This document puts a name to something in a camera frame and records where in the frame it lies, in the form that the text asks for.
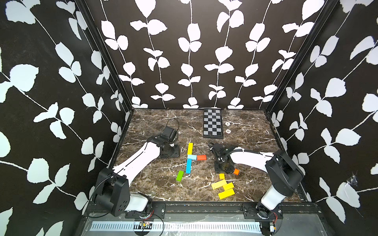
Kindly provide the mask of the yellow long block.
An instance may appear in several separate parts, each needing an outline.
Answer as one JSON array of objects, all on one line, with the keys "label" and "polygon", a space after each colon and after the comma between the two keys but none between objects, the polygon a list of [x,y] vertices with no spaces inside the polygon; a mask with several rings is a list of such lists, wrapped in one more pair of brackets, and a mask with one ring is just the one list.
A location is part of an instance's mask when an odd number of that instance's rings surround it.
[{"label": "yellow long block", "polygon": [[193,147],[194,147],[194,144],[193,144],[193,143],[189,143],[189,144],[188,144],[187,155],[192,155],[192,154],[193,154]]}]

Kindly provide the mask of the red short block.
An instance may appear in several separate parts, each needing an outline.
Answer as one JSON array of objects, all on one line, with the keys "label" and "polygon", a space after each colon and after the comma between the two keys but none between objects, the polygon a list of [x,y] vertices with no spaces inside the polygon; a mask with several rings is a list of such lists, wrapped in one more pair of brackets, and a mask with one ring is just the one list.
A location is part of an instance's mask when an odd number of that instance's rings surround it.
[{"label": "red short block", "polygon": [[207,156],[206,155],[198,155],[196,157],[197,160],[207,160]]}]

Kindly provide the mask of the light blue short block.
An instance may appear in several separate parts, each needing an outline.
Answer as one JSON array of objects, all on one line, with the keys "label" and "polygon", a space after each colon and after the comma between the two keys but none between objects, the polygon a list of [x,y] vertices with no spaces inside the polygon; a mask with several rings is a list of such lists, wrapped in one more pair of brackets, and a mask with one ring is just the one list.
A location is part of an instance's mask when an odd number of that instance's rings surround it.
[{"label": "light blue short block", "polygon": [[187,159],[197,160],[197,155],[188,154]]}]

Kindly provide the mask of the teal long block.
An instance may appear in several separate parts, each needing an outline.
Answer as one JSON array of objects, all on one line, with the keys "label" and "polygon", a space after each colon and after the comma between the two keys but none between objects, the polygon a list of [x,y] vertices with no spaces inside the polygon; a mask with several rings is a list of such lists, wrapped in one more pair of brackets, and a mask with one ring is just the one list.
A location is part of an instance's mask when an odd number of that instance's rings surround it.
[{"label": "teal long block", "polygon": [[191,174],[192,171],[192,159],[187,159],[186,174]]}]

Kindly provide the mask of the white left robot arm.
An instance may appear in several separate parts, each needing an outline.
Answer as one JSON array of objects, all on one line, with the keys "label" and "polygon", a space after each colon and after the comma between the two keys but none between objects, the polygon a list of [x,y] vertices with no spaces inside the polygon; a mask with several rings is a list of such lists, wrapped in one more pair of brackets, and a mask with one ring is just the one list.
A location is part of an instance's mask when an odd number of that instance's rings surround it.
[{"label": "white left robot arm", "polygon": [[102,169],[90,200],[113,216],[119,216],[125,211],[151,216],[152,200],[145,194],[131,193],[130,185],[135,177],[157,158],[179,157],[180,146],[173,142],[174,138],[164,135],[151,136],[141,149],[125,162],[112,169]]}]

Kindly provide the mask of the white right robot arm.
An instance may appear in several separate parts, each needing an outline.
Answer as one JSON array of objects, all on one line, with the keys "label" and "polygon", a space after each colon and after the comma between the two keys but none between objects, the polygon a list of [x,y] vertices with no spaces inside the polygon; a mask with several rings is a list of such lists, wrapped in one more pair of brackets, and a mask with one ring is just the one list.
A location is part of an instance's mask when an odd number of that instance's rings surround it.
[{"label": "white right robot arm", "polygon": [[234,165],[241,164],[268,174],[271,186],[256,206],[261,218],[267,218],[286,197],[291,197],[304,177],[303,171],[283,150],[255,152],[219,143],[209,143],[208,146],[215,156],[216,173],[234,174]]}]

